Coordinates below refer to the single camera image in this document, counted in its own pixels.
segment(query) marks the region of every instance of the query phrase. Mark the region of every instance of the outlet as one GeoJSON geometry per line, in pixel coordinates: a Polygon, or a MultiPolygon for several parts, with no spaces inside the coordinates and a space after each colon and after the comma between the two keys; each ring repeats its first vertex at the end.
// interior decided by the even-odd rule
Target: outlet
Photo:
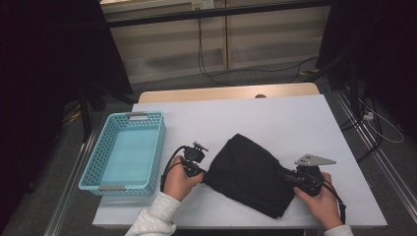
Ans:
{"type": "Polygon", "coordinates": [[[214,0],[202,0],[191,2],[191,10],[207,10],[214,9],[214,0]]]}
{"type": "Polygon", "coordinates": [[[364,115],[364,120],[374,120],[374,113],[372,113],[371,111],[368,111],[365,115],[364,115]]]}
{"type": "Polygon", "coordinates": [[[203,0],[202,1],[202,9],[214,9],[214,0],[203,0]]]}
{"type": "Polygon", "coordinates": [[[197,11],[197,10],[202,10],[202,1],[194,1],[191,2],[191,10],[193,11],[197,11]]]}

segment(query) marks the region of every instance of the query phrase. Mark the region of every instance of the black cloth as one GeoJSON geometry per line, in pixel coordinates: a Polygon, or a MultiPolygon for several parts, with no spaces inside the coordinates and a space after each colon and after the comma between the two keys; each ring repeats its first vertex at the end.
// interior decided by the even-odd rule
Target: black cloth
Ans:
{"type": "Polygon", "coordinates": [[[237,134],[214,158],[206,184],[232,200],[278,218],[294,198],[292,185],[277,173],[281,169],[267,150],[237,134]]]}

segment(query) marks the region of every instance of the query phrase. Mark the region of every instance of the black curtain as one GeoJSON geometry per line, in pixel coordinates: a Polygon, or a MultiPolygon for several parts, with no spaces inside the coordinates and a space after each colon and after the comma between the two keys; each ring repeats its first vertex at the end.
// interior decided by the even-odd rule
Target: black curtain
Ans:
{"type": "Polygon", "coordinates": [[[84,27],[103,21],[96,0],[0,0],[0,231],[47,161],[80,86],[132,92],[109,28],[84,27]]]}
{"type": "Polygon", "coordinates": [[[318,68],[337,56],[342,60],[328,77],[333,89],[351,80],[367,84],[406,132],[417,136],[417,3],[406,0],[337,0],[325,30],[318,68]]]}

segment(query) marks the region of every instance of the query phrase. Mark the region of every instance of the wire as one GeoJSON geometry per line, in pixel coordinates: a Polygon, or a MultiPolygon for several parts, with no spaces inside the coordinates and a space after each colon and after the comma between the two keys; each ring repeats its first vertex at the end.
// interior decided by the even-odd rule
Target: wire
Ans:
{"type": "Polygon", "coordinates": [[[181,163],[181,162],[178,162],[178,163],[173,164],[171,167],[169,167],[169,169],[168,169],[168,171],[166,172],[166,174],[168,174],[168,173],[169,173],[169,171],[171,171],[171,169],[172,169],[172,168],[174,168],[174,166],[175,166],[175,165],[179,165],[179,164],[182,164],[182,163],[181,163]]]}
{"type": "Polygon", "coordinates": [[[402,135],[402,133],[394,126],[394,125],[392,125],[386,118],[384,118],[382,115],[380,115],[380,114],[378,114],[375,110],[373,110],[373,109],[371,109],[364,101],[362,101],[361,99],[359,99],[367,108],[368,108],[368,110],[369,111],[371,111],[372,113],[374,113],[375,115],[377,115],[379,118],[381,118],[381,119],[383,119],[385,122],[387,122],[390,126],[392,126],[395,130],[396,130],[396,132],[401,136],[401,139],[399,140],[399,141],[393,141],[393,140],[390,140],[389,138],[387,138],[387,137],[385,137],[383,134],[382,134],[382,132],[381,131],[377,131],[377,129],[376,128],[374,128],[372,125],[371,125],[371,123],[369,122],[369,120],[368,120],[368,125],[370,126],[370,128],[372,129],[372,130],[374,130],[374,132],[375,133],[377,133],[381,138],[383,138],[383,139],[385,139],[386,141],[389,141],[389,142],[391,142],[391,143],[394,143],[394,144],[400,144],[400,143],[402,143],[403,141],[404,141],[404,136],[402,135]]]}
{"type": "Polygon", "coordinates": [[[348,126],[348,127],[345,127],[345,128],[340,128],[340,131],[341,132],[343,132],[343,131],[347,131],[347,130],[349,130],[349,129],[352,129],[353,127],[356,127],[357,125],[359,125],[359,123],[362,121],[362,119],[361,120],[357,120],[357,121],[355,121],[355,123],[353,123],[352,125],[350,125],[350,126],[348,126]]]}
{"type": "Polygon", "coordinates": [[[209,78],[211,81],[215,82],[215,83],[219,83],[219,84],[224,84],[224,85],[228,85],[228,86],[233,86],[235,87],[236,85],[232,85],[230,83],[225,83],[225,82],[219,82],[213,79],[213,77],[218,77],[218,76],[222,76],[228,73],[234,73],[234,72],[266,72],[266,73],[272,73],[272,72],[281,72],[281,71],[287,71],[287,70],[291,70],[294,68],[298,68],[297,70],[297,74],[294,76],[294,78],[292,78],[291,80],[289,80],[288,82],[286,82],[287,84],[293,82],[295,79],[298,78],[298,74],[300,72],[300,67],[301,65],[303,65],[304,63],[311,61],[313,59],[317,59],[317,56],[314,57],[310,57],[308,59],[305,59],[299,63],[297,63],[296,65],[287,67],[287,68],[282,68],[282,69],[276,69],[276,70],[260,70],[260,69],[237,69],[237,70],[227,70],[225,72],[220,72],[217,74],[212,74],[210,75],[207,71],[206,71],[206,66],[205,66],[205,62],[204,62],[204,56],[203,56],[203,41],[202,41],[202,35],[203,35],[203,30],[202,30],[202,21],[201,19],[197,19],[198,21],[198,25],[199,25],[199,60],[198,60],[198,64],[199,64],[199,69],[200,72],[202,73],[202,75],[206,76],[207,78],[209,78]]]}
{"type": "Polygon", "coordinates": [[[219,82],[219,81],[214,80],[214,79],[212,78],[212,76],[210,76],[210,75],[208,74],[208,72],[206,71],[206,67],[205,67],[205,60],[204,60],[204,57],[203,57],[203,41],[202,41],[202,34],[203,34],[203,31],[202,31],[202,20],[201,20],[200,18],[198,18],[198,19],[197,19],[197,21],[198,21],[198,23],[199,23],[199,58],[198,58],[198,59],[199,59],[199,69],[200,69],[200,72],[201,72],[204,76],[206,76],[207,78],[209,78],[211,81],[213,81],[213,82],[215,82],[215,83],[235,87],[235,85],[232,85],[232,84],[230,84],[230,83],[219,82]]]}
{"type": "MultiPolygon", "coordinates": [[[[372,102],[372,105],[374,107],[374,110],[377,111],[377,106],[375,105],[375,101],[372,99],[371,96],[370,96],[370,98],[371,98],[371,102],[372,102]]],[[[379,133],[382,134],[383,130],[382,130],[381,122],[380,122],[380,119],[379,119],[378,116],[374,119],[374,122],[377,125],[377,129],[379,130],[379,133]]],[[[360,163],[362,160],[364,160],[367,156],[369,156],[372,152],[374,152],[380,146],[381,142],[382,142],[381,136],[377,136],[377,138],[375,140],[375,143],[371,146],[371,148],[368,150],[368,152],[366,152],[361,157],[357,158],[356,162],[360,163]]]]}
{"type": "Polygon", "coordinates": [[[74,121],[76,121],[78,118],[80,118],[82,115],[81,115],[81,111],[78,111],[77,113],[75,113],[71,118],[69,118],[69,119],[66,119],[66,120],[63,120],[63,121],[61,121],[61,123],[67,123],[67,122],[74,122],[74,121]]]}
{"type": "Polygon", "coordinates": [[[317,181],[319,184],[321,184],[323,187],[328,189],[328,191],[331,192],[336,197],[337,203],[338,203],[338,206],[339,206],[339,210],[340,210],[340,220],[343,224],[345,224],[346,223],[346,205],[343,203],[343,200],[338,195],[338,193],[337,193],[336,189],[334,188],[334,186],[332,185],[332,183],[330,181],[327,181],[327,180],[321,181],[320,179],[314,177],[313,175],[306,174],[306,176],[308,176],[308,177],[314,179],[315,181],[317,181]]]}
{"type": "Polygon", "coordinates": [[[180,151],[181,149],[185,149],[187,148],[186,146],[180,146],[179,148],[177,148],[174,153],[172,153],[171,157],[169,158],[168,162],[166,163],[165,169],[163,170],[162,176],[160,177],[160,192],[163,193],[163,188],[165,186],[165,179],[166,179],[166,175],[168,174],[168,172],[171,170],[172,167],[170,167],[169,165],[171,164],[172,160],[174,159],[175,155],[178,153],[178,151],[180,151]]]}

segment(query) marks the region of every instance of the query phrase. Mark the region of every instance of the hand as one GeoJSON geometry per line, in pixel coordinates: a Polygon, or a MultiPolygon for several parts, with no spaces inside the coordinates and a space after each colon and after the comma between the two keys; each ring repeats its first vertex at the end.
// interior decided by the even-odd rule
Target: hand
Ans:
{"type": "Polygon", "coordinates": [[[185,173],[184,167],[181,164],[182,156],[174,157],[170,164],[171,170],[168,172],[163,193],[172,198],[182,202],[188,194],[190,194],[193,187],[203,182],[204,173],[200,173],[194,177],[188,177],[185,173]]]}
{"type": "MultiPolygon", "coordinates": [[[[325,172],[322,174],[325,180],[331,183],[331,176],[325,172]]],[[[315,197],[309,196],[297,187],[294,188],[294,193],[308,206],[310,212],[325,230],[342,225],[336,197],[327,188],[322,187],[322,191],[315,197]]]]}

